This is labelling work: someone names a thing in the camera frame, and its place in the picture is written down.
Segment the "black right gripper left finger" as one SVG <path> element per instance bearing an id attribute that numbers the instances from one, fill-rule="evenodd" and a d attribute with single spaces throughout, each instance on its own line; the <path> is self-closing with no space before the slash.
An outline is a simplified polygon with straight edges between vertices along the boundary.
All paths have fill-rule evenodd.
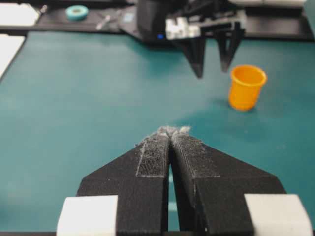
<path id="1" fill-rule="evenodd" d="M 167 230 L 170 137 L 159 130 L 85 176 L 64 201 L 59 236 L 159 236 Z"/>

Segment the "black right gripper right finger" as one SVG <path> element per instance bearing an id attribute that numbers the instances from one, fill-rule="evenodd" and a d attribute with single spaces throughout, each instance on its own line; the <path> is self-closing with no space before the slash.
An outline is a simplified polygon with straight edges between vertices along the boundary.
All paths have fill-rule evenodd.
<path id="1" fill-rule="evenodd" d="M 180 227 L 208 236 L 311 236 L 300 198 L 273 174 L 172 128 Z"/>

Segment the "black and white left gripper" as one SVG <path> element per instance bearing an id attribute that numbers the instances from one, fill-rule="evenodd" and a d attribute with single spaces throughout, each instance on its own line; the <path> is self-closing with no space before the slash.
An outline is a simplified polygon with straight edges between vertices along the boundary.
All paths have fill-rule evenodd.
<path id="1" fill-rule="evenodd" d="M 235 4 L 174 4 L 165 17 L 168 41 L 181 50 L 196 77 L 201 79 L 207 33 L 219 47 L 220 64 L 227 72 L 245 34 L 247 16 Z"/>

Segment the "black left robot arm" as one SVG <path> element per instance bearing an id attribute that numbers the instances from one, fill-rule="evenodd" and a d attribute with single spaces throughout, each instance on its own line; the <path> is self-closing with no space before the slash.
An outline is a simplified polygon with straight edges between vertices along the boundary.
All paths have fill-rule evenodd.
<path id="1" fill-rule="evenodd" d="M 243 7 L 230 0 L 139 0 L 123 10 L 120 28 L 147 45 L 174 45 L 202 78 L 206 36 L 219 48 L 226 72 L 245 35 Z"/>

